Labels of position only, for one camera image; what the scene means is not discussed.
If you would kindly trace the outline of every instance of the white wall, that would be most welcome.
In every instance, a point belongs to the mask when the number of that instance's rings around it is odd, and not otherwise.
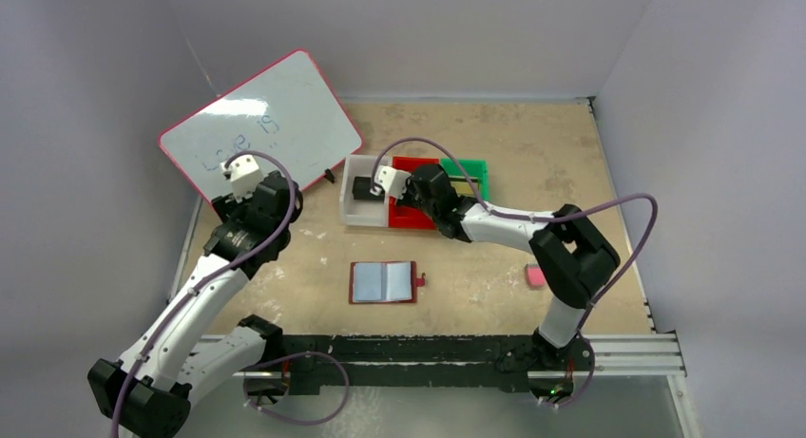
[[[106,436],[86,373],[164,306],[213,96],[165,0],[0,0],[0,436]]]
[[[597,103],[708,437],[806,436],[804,88],[806,0],[653,0]]]
[[[650,0],[170,0],[219,93],[308,48],[348,97],[597,92]]]

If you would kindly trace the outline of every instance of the pink eraser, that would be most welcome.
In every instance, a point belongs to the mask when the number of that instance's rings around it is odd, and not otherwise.
[[[546,286],[546,276],[537,264],[527,264],[526,267],[527,285],[530,288],[542,288]]]

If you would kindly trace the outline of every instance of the robotic arm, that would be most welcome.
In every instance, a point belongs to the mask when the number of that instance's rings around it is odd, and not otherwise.
[[[381,166],[374,180],[396,199],[397,205],[425,213],[447,238],[497,243],[535,256],[554,294],[548,313],[532,335],[543,357],[557,359],[566,352],[591,299],[621,262],[616,250],[588,218],[564,223],[536,220],[579,212],[574,205],[564,205],[553,213],[482,205],[475,198],[459,196],[438,164],[422,165],[411,174]],[[498,216],[505,214],[519,218]],[[566,246],[571,242],[576,248],[568,251]]]
[[[277,260],[279,252],[288,246],[289,228],[286,226],[279,237],[238,268],[224,271],[201,288],[200,282],[275,232],[289,200],[295,201],[296,208],[291,222],[302,211],[302,195],[296,184],[295,189],[289,189],[279,172],[264,178],[254,157],[241,156],[230,167],[222,165],[222,170],[233,192],[212,201],[223,223],[204,245],[204,254],[190,278],[134,345],[116,361],[99,359],[87,375],[101,412],[112,418],[125,378],[139,362],[120,418],[121,426],[138,436],[173,436],[191,408],[232,373],[285,355],[277,351],[282,348],[282,330],[255,315],[244,318],[211,348],[191,354],[226,303],[262,264]],[[143,359],[140,354],[154,333],[160,336]]]

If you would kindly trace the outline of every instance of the purple cable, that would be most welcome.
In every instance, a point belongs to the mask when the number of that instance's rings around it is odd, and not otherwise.
[[[426,138],[423,138],[423,137],[405,137],[403,139],[400,139],[398,141],[390,143],[386,148],[381,150],[381,152],[378,154],[377,158],[375,158],[375,162],[373,164],[372,180],[373,180],[373,188],[374,188],[375,191],[379,191],[378,188],[379,188],[380,185],[375,181],[375,174],[377,173],[377,168],[380,165],[380,162],[383,159],[383,156],[387,152],[389,152],[389,150],[391,150],[392,148],[400,145],[401,143],[405,143],[405,142],[427,143],[427,144],[433,146],[434,148],[436,148],[437,150],[441,151],[446,157],[448,157],[448,159],[450,159],[453,162],[453,164],[459,169],[459,172],[461,172],[462,175],[465,177],[465,181],[470,186],[470,190],[472,191],[473,196],[476,198],[476,200],[478,200],[478,202],[482,206],[482,208],[487,210],[487,212],[490,213],[491,215],[494,215],[494,216],[499,217],[499,218],[516,219],[516,220],[519,220],[519,221],[530,221],[530,222],[562,223],[562,222],[572,221],[572,220],[575,220],[575,219],[584,218],[584,217],[593,215],[594,213],[599,213],[599,212],[601,212],[603,210],[606,210],[608,208],[612,208],[612,207],[615,207],[617,205],[621,205],[623,203],[626,203],[626,202],[629,202],[629,201],[632,201],[632,200],[638,200],[638,199],[649,200],[649,204],[651,205],[652,210],[651,210],[651,214],[649,216],[649,222],[646,224],[646,228],[643,230],[643,234],[641,235],[641,239],[639,239],[638,243],[636,243],[635,250],[632,251],[632,253],[627,258],[627,261],[624,263],[622,268],[618,272],[616,272],[616,274],[613,275],[613,277],[605,284],[605,286],[599,291],[599,293],[597,293],[595,296],[593,296],[590,299],[590,302],[588,302],[588,305],[585,308],[585,313],[582,315],[582,318],[580,319],[579,326],[577,327],[577,332],[580,332],[580,337],[582,337],[581,330],[582,330],[583,326],[585,325],[585,322],[587,321],[587,319],[590,317],[590,313],[593,311],[593,307],[596,305],[597,302],[599,302],[600,299],[602,299],[602,297],[605,294],[607,294],[607,291],[609,291],[610,288],[612,288],[613,285],[616,284],[616,281],[618,281],[619,279],[621,279],[622,276],[624,276],[624,274],[627,272],[627,269],[629,269],[632,266],[632,264],[635,262],[635,259],[638,257],[638,254],[641,252],[641,250],[643,249],[644,245],[646,244],[646,241],[649,239],[649,234],[652,232],[652,228],[655,227],[655,221],[658,219],[658,202],[655,200],[654,197],[652,197],[651,195],[646,194],[646,193],[635,193],[635,194],[630,194],[630,195],[624,196],[622,198],[609,200],[609,201],[607,201],[605,203],[601,203],[601,204],[596,205],[594,207],[588,208],[587,210],[583,210],[581,212],[573,213],[571,215],[568,215],[568,216],[565,216],[565,217],[559,217],[559,218],[532,217],[532,216],[527,216],[527,215],[513,215],[513,214],[510,214],[510,213],[499,212],[498,210],[495,210],[494,208],[489,208],[487,203],[482,199],[481,194],[478,191],[478,188],[473,183],[473,180],[470,178],[470,174],[468,174],[468,171],[465,170],[465,168],[462,166],[462,164],[459,162],[459,160],[457,160],[451,154],[450,151],[448,151],[444,146],[440,145],[439,143],[436,143],[436,142],[432,141],[431,139],[426,139]],[[576,394],[572,395],[571,397],[569,397],[565,402],[562,403],[561,406],[565,406],[565,405],[568,405],[570,403],[573,403],[587,389],[587,386],[590,384],[590,380],[593,378],[593,372],[594,372],[594,370],[596,368],[595,365],[594,365],[596,360],[595,360],[595,355],[593,355],[593,347],[591,346],[590,341],[588,341],[586,338],[582,337],[582,339],[587,344],[588,349],[590,350],[590,354],[591,354],[590,372],[588,373],[587,378],[585,379],[585,382],[579,388],[579,390],[576,392]]]
[[[279,161],[277,161],[274,158],[272,158],[271,156],[269,156],[269,155],[267,155],[265,153],[261,153],[259,151],[253,151],[253,150],[241,151],[237,155],[235,155],[232,158],[230,158],[229,160],[227,160],[225,166],[228,167],[229,164],[232,161],[234,161],[236,158],[241,157],[243,155],[257,156],[258,158],[263,158],[263,159],[267,160],[268,162],[270,162],[271,164],[276,166],[277,169],[282,174],[282,176],[285,177],[285,179],[286,179],[286,181],[288,183],[288,189],[289,190],[294,190],[295,189],[294,181],[291,180],[291,175],[288,173],[288,170],[286,170],[286,168],[283,167],[283,165],[281,163],[279,163]],[[286,228],[286,226],[288,226],[289,221],[291,221],[291,216],[294,214],[295,205],[296,205],[296,199],[290,199],[289,203],[288,203],[288,210],[286,210],[285,216],[283,217],[282,221],[280,222],[278,228],[275,229],[275,232],[273,232],[266,240],[264,240],[261,244],[259,244],[255,248],[253,248],[250,252],[246,253],[245,255],[243,255],[241,257],[237,257],[232,262],[230,262],[227,265],[219,268],[218,270],[216,270],[212,274],[202,278],[199,281],[199,283],[196,284],[196,286],[193,287],[192,291],[194,293],[198,293],[211,280],[213,280],[217,276],[223,274],[224,272],[226,272],[226,271],[228,271],[230,269],[238,267],[244,261],[246,261],[250,257],[256,255],[257,253],[259,253],[260,251],[265,249],[267,246],[269,246],[269,244],[271,244],[273,241],[275,241],[275,239],[277,237],[279,237],[280,233],[282,233],[282,231]],[[190,300],[191,296],[192,296],[191,294],[186,294],[186,295],[184,295],[183,297],[181,297],[179,299],[179,301],[176,303],[176,306],[174,306],[171,309],[171,311],[168,312],[168,314],[165,315],[165,319],[163,319],[163,321],[160,322],[160,325],[157,326],[157,329],[154,330],[154,333],[152,335],[150,335],[148,337],[148,339],[145,341],[145,344],[143,345],[143,349],[138,354],[138,358],[134,361],[133,364],[131,364],[131,369],[128,371],[128,374],[126,375],[126,378],[124,379],[124,383],[121,386],[120,392],[118,392],[117,400],[115,400],[115,410],[112,413],[112,432],[111,432],[111,437],[112,438],[119,438],[120,437],[120,435],[118,434],[118,428],[119,428],[119,426],[121,424],[121,414],[123,412],[124,401],[125,401],[125,398],[126,398],[127,393],[128,393],[128,388],[129,388],[129,386],[131,386],[132,381],[134,381],[134,376],[137,374],[137,370],[140,369],[140,366],[143,364],[143,361],[145,360],[145,358],[148,356],[148,354],[151,352],[151,350],[154,349],[154,344],[157,342],[157,340],[160,338],[160,336],[162,336],[163,332],[165,331],[165,328],[168,326],[168,324],[170,324],[170,322],[173,320],[173,318],[176,317],[177,313],[187,304],[187,302]]]
[[[347,376],[347,371],[344,370],[344,366],[339,364],[338,361],[334,357],[332,357],[331,355],[326,354],[324,352],[313,352],[313,351],[311,351],[311,352],[299,352],[299,353],[296,353],[296,354],[286,355],[284,357],[281,357],[281,358],[275,359],[275,360],[271,360],[269,362],[263,362],[261,364],[257,364],[257,365],[255,365],[253,367],[249,367],[248,370],[265,369],[265,368],[271,367],[273,365],[285,362],[287,360],[299,359],[300,357],[309,356],[309,355],[315,355],[315,356],[318,356],[318,357],[322,357],[322,358],[325,358],[325,359],[333,362],[333,364],[336,365],[336,368],[338,368],[338,370],[341,372],[341,376],[344,378],[344,395],[341,396],[341,402],[339,402],[338,406],[336,407],[336,409],[334,409],[333,412],[331,412],[330,414],[328,414],[327,416],[325,416],[325,417],[323,417],[321,419],[316,419],[314,421],[305,421],[305,420],[301,420],[301,419],[294,419],[292,417],[284,416],[282,414],[279,414],[279,413],[276,413],[274,411],[271,411],[270,409],[266,409],[266,408],[258,405],[257,403],[253,402],[252,399],[249,398],[249,392],[248,392],[248,389],[246,388],[246,382],[244,382],[243,383],[243,395],[246,397],[246,403],[250,407],[255,409],[256,411],[258,411],[258,412],[262,412],[263,414],[266,414],[268,416],[274,417],[275,419],[279,419],[280,421],[287,422],[289,424],[294,424],[295,426],[318,426],[319,424],[324,424],[325,422],[328,422],[329,420],[331,420],[334,417],[336,417],[341,412],[341,410],[344,409],[344,406],[347,405],[347,399],[350,396],[350,378]]]

